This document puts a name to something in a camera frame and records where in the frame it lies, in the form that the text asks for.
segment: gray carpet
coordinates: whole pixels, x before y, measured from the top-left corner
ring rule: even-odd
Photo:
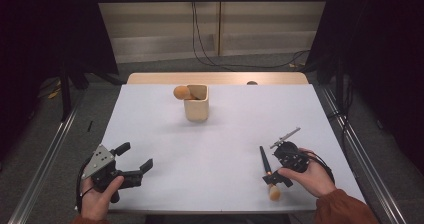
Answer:
[[[299,58],[297,63],[304,62],[305,57]],[[288,66],[265,67],[284,64],[291,58],[291,54],[274,54],[215,57],[213,61],[218,64],[261,66],[259,68],[228,66],[234,71],[295,71],[296,68]],[[120,64],[119,70],[120,75],[117,77],[121,80],[126,80],[133,72],[228,71],[221,67],[200,64],[196,59]],[[74,189],[77,172],[83,160],[100,143],[120,90],[120,87],[113,86],[96,76],[87,75],[87,77],[90,80],[90,87],[86,91],[74,89],[72,91],[74,100],[82,92],[84,97],[81,106],[26,223],[67,223],[76,215]],[[330,113],[331,109],[322,92],[323,87],[316,82],[316,74],[308,73],[307,78],[314,84],[325,112]],[[329,87],[334,88],[334,81]],[[60,96],[54,99],[40,98],[33,119],[4,160],[3,171],[0,173],[0,223],[8,222],[32,180],[59,127],[61,110]],[[423,176],[399,151],[390,133],[379,128],[372,110],[362,101],[357,92],[354,92],[354,101],[349,113],[351,125],[399,205],[406,222],[421,223],[424,220]],[[340,141],[340,126],[335,119],[329,121]],[[390,223],[378,196],[349,146],[347,146],[347,153],[368,203],[381,223]],[[144,222],[142,215],[110,214],[109,217],[113,223]],[[313,223],[313,213],[294,213],[291,215],[291,220],[292,223]]]

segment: cable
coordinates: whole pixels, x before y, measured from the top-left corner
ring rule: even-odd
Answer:
[[[331,171],[331,168],[327,165],[327,163],[325,163],[325,161],[320,156],[318,156],[314,152],[311,152],[311,151],[300,151],[300,152],[284,151],[284,154],[290,154],[290,155],[293,155],[293,156],[299,155],[299,156],[302,156],[302,157],[305,157],[305,158],[308,158],[310,160],[315,161],[320,166],[322,166],[322,168],[324,168],[324,170],[327,172],[328,176],[333,181],[333,183],[336,183],[336,181],[334,179],[333,172]]]
[[[283,63],[283,64],[279,64],[279,65],[273,65],[273,66],[256,66],[256,65],[242,65],[242,64],[220,64],[220,65],[219,65],[219,64],[217,64],[217,63],[213,62],[213,61],[212,61],[212,60],[208,57],[208,55],[207,55],[207,54],[206,54],[206,52],[205,52],[205,49],[204,49],[204,47],[203,47],[203,42],[202,42],[202,39],[201,39],[201,37],[200,37],[199,24],[198,24],[198,20],[197,20],[197,9],[196,9],[196,3],[195,3],[195,2],[192,2],[191,7],[192,7],[192,17],[193,17],[193,35],[192,35],[193,52],[194,52],[194,55],[195,55],[196,59],[197,59],[200,63],[202,63],[202,64],[204,64],[204,65],[220,67],[220,68],[223,68],[223,69],[225,69],[225,70],[232,71],[232,72],[235,72],[235,70],[230,69],[229,67],[278,68],[278,67],[284,67],[284,66],[287,66],[287,65],[289,65],[289,64],[291,64],[291,63],[293,63],[296,59],[298,59],[299,57],[301,57],[303,54],[308,53],[308,52],[310,51],[310,50],[302,50],[302,51],[295,52],[295,53],[293,54],[293,57],[292,57],[292,59],[291,59],[290,61],[285,62],[285,63]],[[202,60],[198,57],[198,55],[197,55],[197,53],[196,53],[196,48],[195,48],[195,45],[194,45],[194,40],[195,40],[195,37],[194,37],[194,36],[195,36],[196,30],[197,30],[197,37],[198,37],[198,39],[199,39],[199,43],[200,43],[200,46],[201,46],[201,49],[202,49],[203,55],[206,57],[206,59],[207,59],[210,63],[207,63],[207,62],[202,61]]]
[[[81,199],[84,198],[85,194],[87,194],[89,191],[93,190],[94,186],[90,187],[87,191],[85,191],[82,195],[81,195]]]
[[[327,114],[327,119],[332,119],[336,116],[341,116],[341,115],[343,115],[343,113],[339,110],[336,110],[336,111],[333,111],[333,112]]]
[[[194,55],[196,56],[196,59],[200,62],[200,63],[202,63],[202,64],[204,64],[204,65],[207,65],[207,66],[216,66],[216,67],[220,67],[220,68],[223,68],[223,69],[226,69],[226,70],[228,70],[228,71],[232,71],[232,72],[234,72],[234,70],[232,70],[232,69],[230,69],[230,68],[227,68],[227,67],[225,67],[225,66],[220,66],[220,65],[217,65],[216,63],[214,63],[207,55],[206,55],[206,52],[205,52],[205,49],[204,49],[204,47],[203,47],[203,43],[202,43],[202,39],[200,38],[200,31],[199,31],[199,24],[198,24],[198,22],[197,22],[197,11],[196,11],[196,3],[195,2],[192,2],[191,3],[191,9],[192,9],[192,13],[193,13],[193,41],[192,41],[192,44],[193,44],[193,52],[194,52]],[[198,39],[199,39],[199,42],[200,42],[200,46],[201,46],[201,48],[202,48],[202,51],[203,51],[203,54],[205,55],[205,57],[206,57],[206,59],[208,59],[208,61],[211,63],[211,64],[209,64],[209,63],[206,63],[206,62],[203,62],[198,56],[197,56],[197,53],[196,53],[196,48],[195,48],[195,45],[194,45],[194,36],[195,36],[195,29],[197,29],[197,36],[198,36]]]
[[[341,146],[342,146],[342,150],[343,153],[346,157],[346,160],[348,161],[349,166],[351,166],[351,164],[349,163],[349,158],[347,155],[347,149],[346,149],[346,143],[345,143],[345,134],[346,134],[346,130],[347,130],[347,125],[349,123],[349,109],[351,107],[353,103],[353,88],[352,88],[352,80],[349,77],[348,80],[348,85],[346,87],[346,98],[344,100],[343,103],[343,110],[344,110],[344,116],[342,116],[343,120],[343,127],[342,127],[342,132],[341,132]]]

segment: black curtain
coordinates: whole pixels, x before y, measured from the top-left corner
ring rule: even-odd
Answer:
[[[326,83],[341,60],[354,88],[422,173],[423,10],[424,0],[327,3],[307,61]]]
[[[0,0],[0,160],[37,103],[40,84],[65,64],[118,73],[97,3],[74,0]]]

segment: orange ball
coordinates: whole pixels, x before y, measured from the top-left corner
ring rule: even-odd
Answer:
[[[174,89],[174,96],[179,100],[185,100],[191,98],[190,89],[187,86],[177,86]]]

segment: wooden container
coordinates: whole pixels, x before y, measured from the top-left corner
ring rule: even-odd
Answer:
[[[187,85],[190,93],[198,100],[184,100],[186,118],[193,122],[202,122],[209,116],[209,89],[206,85]]]

